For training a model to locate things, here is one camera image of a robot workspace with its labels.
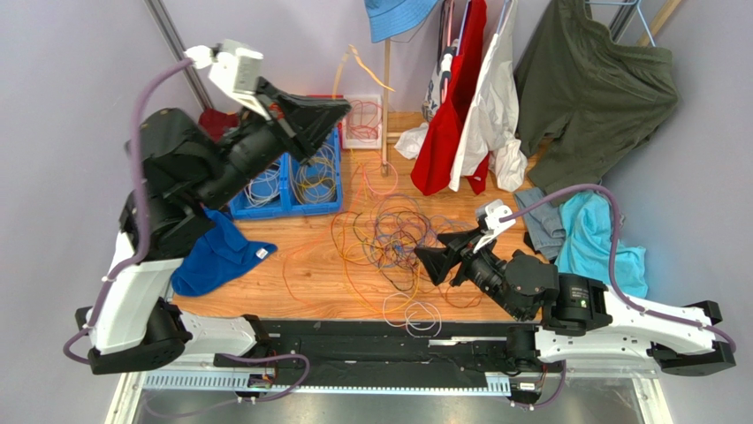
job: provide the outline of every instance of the white wire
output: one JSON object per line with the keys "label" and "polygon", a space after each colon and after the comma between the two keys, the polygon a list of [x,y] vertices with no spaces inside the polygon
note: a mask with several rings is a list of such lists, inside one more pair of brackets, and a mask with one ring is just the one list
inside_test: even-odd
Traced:
{"label": "white wire", "polygon": [[[277,168],[274,168],[274,165],[268,168],[267,170],[259,174],[259,176],[254,178],[250,183],[248,183],[246,188],[243,190],[243,193],[246,195],[246,200],[248,200],[248,204],[251,208],[260,208],[279,198],[280,163],[275,163],[275,165],[277,165]],[[263,184],[266,184],[266,186],[270,189],[270,194],[261,196],[254,193],[254,185],[258,187],[259,185]]]}
{"label": "white wire", "polygon": [[[419,337],[436,337],[436,336],[439,335],[439,332],[442,331],[442,314],[439,313],[439,309],[437,307],[435,307],[433,304],[431,304],[429,302],[419,302],[419,301],[416,301],[416,302],[411,303],[410,305],[408,305],[408,307],[406,307],[405,311],[403,311],[403,317],[405,318],[405,322],[403,322],[401,324],[393,324],[392,322],[390,322],[390,320],[387,319],[387,313],[386,313],[386,310],[387,310],[387,301],[389,299],[394,298],[395,296],[400,296],[400,297],[404,297],[406,299],[411,299],[410,296],[408,296],[407,294],[405,294],[403,292],[397,292],[397,293],[391,294],[390,296],[387,296],[386,298],[384,298],[384,302],[382,302],[382,317],[384,318],[384,322],[386,322],[387,325],[389,325],[390,327],[394,327],[394,328],[405,327],[406,332],[409,335],[411,335],[411,337],[415,337],[415,338],[419,338]],[[421,309],[423,309],[424,312],[426,312],[427,314],[429,314],[431,316],[431,324],[427,324],[427,327],[421,327],[420,325],[411,322],[410,321],[411,318],[413,318],[414,315],[416,315],[416,314],[418,314],[420,312],[420,311],[414,311],[413,313],[408,314],[408,312],[410,312],[411,308],[414,308],[414,307],[420,307]],[[436,312],[437,314],[434,315],[427,307],[430,307],[430,308],[434,309],[434,312]],[[432,335],[432,336],[417,336],[416,334],[414,334],[413,332],[411,332],[411,329],[414,329],[416,331],[429,331],[429,330],[433,329],[435,326],[437,327],[437,332],[435,332],[434,335]]]}

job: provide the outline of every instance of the metal pole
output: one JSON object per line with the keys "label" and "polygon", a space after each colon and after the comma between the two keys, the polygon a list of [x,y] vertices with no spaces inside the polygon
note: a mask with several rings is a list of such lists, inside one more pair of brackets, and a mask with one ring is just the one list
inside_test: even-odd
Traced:
{"label": "metal pole", "polygon": [[[167,12],[167,8],[164,7],[162,0],[144,0],[144,4],[147,5],[149,11],[152,13],[152,17],[157,23],[172,55],[176,60],[184,59],[183,52],[186,51],[186,46],[180,40],[178,30],[175,28],[175,24],[172,22],[170,14]],[[207,93],[207,88],[199,78],[199,73],[193,67],[186,68],[185,73],[188,86],[191,87],[191,91],[194,92],[194,96],[196,96],[196,100],[202,108],[214,109],[212,99],[209,98],[209,93]]]}
{"label": "metal pole", "polygon": [[628,29],[628,24],[635,14],[635,5],[635,2],[631,2],[630,4],[620,6],[614,14],[612,23],[609,24],[609,32],[612,35],[612,41],[618,42],[620,37],[625,33],[625,30]]}
{"label": "metal pole", "polygon": [[[384,40],[384,84],[390,86],[390,39]],[[390,167],[387,165],[387,125],[390,117],[390,90],[384,89],[382,94],[382,176],[390,175]]]}

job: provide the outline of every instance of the metal floor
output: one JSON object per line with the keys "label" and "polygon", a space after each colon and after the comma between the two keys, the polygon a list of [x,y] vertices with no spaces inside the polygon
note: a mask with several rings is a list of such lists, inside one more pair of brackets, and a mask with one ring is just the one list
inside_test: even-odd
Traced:
{"label": "metal floor", "polygon": [[[547,380],[542,400],[558,383]],[[144,392],[159,413],[186,413],[231,399],[230,392],[162,390]],[[170,423],[644,423],[630,379],[568,379],[553,405],[533,413],[489,397],[293,394],[259,405],[228,405],[179,420],[165,420],[140,408],[134,422]]]}

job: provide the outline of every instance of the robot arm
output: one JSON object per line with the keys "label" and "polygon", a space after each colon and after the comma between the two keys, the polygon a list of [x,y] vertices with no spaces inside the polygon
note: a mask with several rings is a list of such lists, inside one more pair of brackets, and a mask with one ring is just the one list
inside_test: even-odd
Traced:
{"label": "robot arm", "polygon": [[[538,324],[508,330],[509,363],[536,366],[570,359],[655,360],[664,372],[674,375],[709,375],[735,365],[733,347],[717,341],[708,330],[721,322],[715,302],[671,307],[640,300],[640,310],[623,301],[611,286],[560,274],[556,266],[521,251],[510,261],[500,260],[491,250],[495,238],[514,223],[512,214],[502,201],[494,201],[476,211],[479,226],[475,230],[440,234],[438,239],[446,248],[415,250],[434,285],[460,265],[451,285],[472,281],[517,321],[533,321],[542,311]],[[681,317],[697,325],[660,315]]]}
{"label": "robot arm", "polygon": [[[237,42],[186,53],[197,67],[243,106],[240,125],[214,143],[185,112],[160,110],[141,124],[141,158],[148,206],[148,251],[111,283],[91,328],[92,307],[77,311],[93,348],[94,374],[145,371],[181,355],[249,353],[263,337],[258,319],[208,318],[181,313],[164,302],[172,272],[212,227],[203,208],[221,208],[283,153],[301,163],[323,145],[350,110],[345,100],[290,95],[258,75],[262,55]],[[140,244],[135,193],[125,202],[111,268]]]}

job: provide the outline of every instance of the red cloth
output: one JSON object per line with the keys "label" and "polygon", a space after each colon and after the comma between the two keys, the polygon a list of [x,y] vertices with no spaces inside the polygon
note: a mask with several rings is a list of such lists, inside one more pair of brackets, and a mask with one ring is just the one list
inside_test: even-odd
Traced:
{"label": "red cloth", "polygon": [[199,125],[209,134],[212,140],[218,141],[225,131],[238,126],[238,115],[206,109],[199,117]]}
{"label": "red cloth", "polygon": [[[429,122],[426,139],[410,174],[413,184],[425,196],[432,195],[450,184],[450,171],[453,169],[455,153],[460,144],[460,134],[463,132],[463,124],[481,71],[485,25],[486,2],[471,0],[459,54],[455,56],[451,66],[452,77],[447,88],[446,100]],[[488,170],[488,158],[484,159],[484,162],[486,165],[483,166],[482,163],[479,168],[484,167]],[[486,187],[486,173],[481,180],[471,183],[476,193],[480,193],[476,191],[479,184],[481,191]]]}
{"label": "red cloth", "polygon": [[481,161],[481,163],[478,164],[478,168],[475,169],[475,172],[473,175],[470,175],[466,178],[468,178],[468,182],[471,185],[471,189],[473,189],[473,193],[481,194],[484,190],[486,190],[486,176],[489,175],[489,154],[486,154],[486,157]]}

